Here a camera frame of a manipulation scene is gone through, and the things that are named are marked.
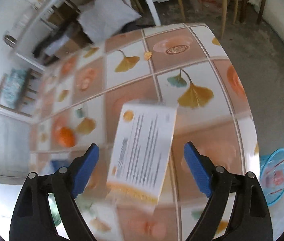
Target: cardboard box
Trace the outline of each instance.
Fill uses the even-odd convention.
[[[67,57],[69,54],[76,52],[77,50],[83,49],[90,43],[91,40],[86,34],[80,29],[66,42],[54,55],[59,59]]]
[[[66,20],[70,18],[76,19],[78,17],[78,12],[76,8],[71,7],[67,3],[63,3],[60,7],[56,8],[54,12],[48,18],[48,22],[54,24],[55,26],[60,26]]]

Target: cabinet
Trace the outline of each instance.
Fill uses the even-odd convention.
[[[29,131],[29,123],[0,114],[0,176],[27,176]]]

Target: yellow stripe on box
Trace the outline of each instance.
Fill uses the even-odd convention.
[[[152,205],[157,205],[159,199],[156,197],[152,197],[149,194],[132,188],[130,186],[127,186],[125,184],[117,184],[117,183],[106,183],[106,186],[110,188],[111,190],[117,190],[121,193],[128,195],[132,198],[138,199],[143,202],[151,203]]]

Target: concrete floor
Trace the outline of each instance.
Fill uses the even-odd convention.
[[[182,22],[177,0],[155,3],[162,25]],[[187,22],[205,22],[219,37],[221,16],[207,9],[195,12],[184,0]],[[248,6],[247,21],[232,25],[233,3],[228,7],[224,37],[220,43],[236,69],[253,114],[260,154],[284,147],[284,44],[266,23],[255,24],[257,14]],[[140,24],[152,24],[149,12]],[[270,207],[274,239],[284,231],[284,196]]]

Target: checkered tablecloth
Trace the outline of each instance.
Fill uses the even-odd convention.
[[[105,200],[119,114],[123,103],[134,99],[178,105],[172,154],[153,215]],[[188,141],[229,172],[259,174],[246,94],[225,51],[202,23],[136,30],[76,52],[47,68],[36,106],[30,170],[40,172],[51,160],[72,161],[91,143],[100,147],[97,167],[79,199],[88,226],[100,240],[187,238],[206,203],[183,158]],[[58,143],[61,127],[74,130],[74,147]],[[226,222],[232,202],[231,197]]]

